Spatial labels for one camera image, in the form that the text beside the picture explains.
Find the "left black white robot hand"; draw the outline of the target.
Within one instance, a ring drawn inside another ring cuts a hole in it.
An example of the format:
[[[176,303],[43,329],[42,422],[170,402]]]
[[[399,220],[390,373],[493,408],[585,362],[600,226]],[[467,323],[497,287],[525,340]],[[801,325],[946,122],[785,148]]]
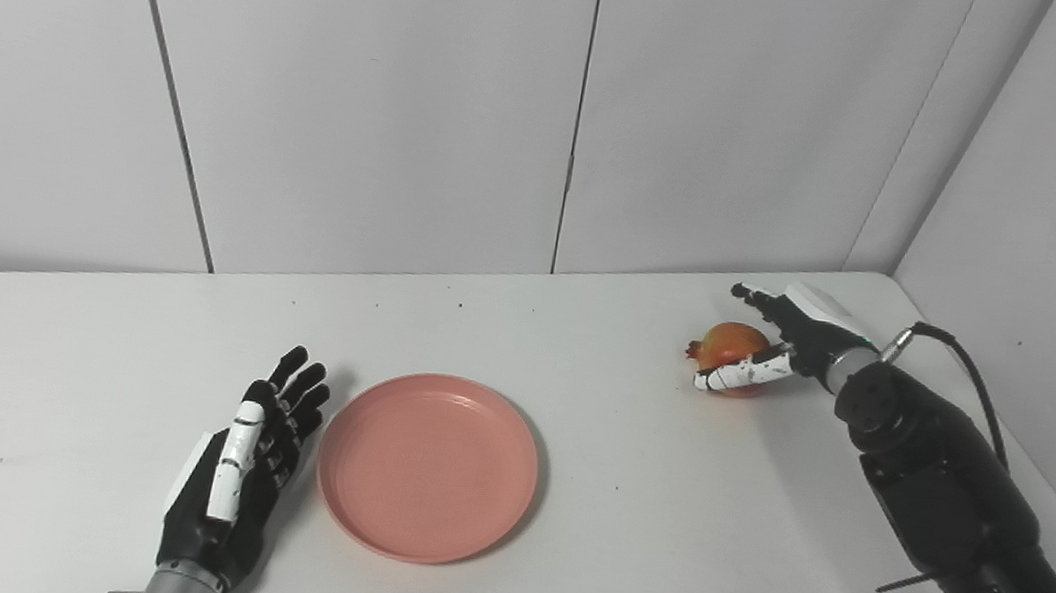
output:
[[[247,386],[226,428],[202,436],[169,494],[159,565],[192,561],[224,590],[254,571],[274,509],[322,427],[326,370],[304,346],[293,347],[274,374]]]

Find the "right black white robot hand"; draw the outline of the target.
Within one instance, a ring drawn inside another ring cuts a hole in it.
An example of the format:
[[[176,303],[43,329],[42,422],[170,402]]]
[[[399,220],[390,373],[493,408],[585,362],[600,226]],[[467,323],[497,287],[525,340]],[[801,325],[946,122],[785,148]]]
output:
[[[775,295],[742,284],[731,294],[772,323],[779,342],[693,376],[703,393],[741,391],[790,376],[817,379],[827,393],[837,394],[859,370],[880,361],[880,350],[857,320],[840,302],[806,283],[788,284]]]

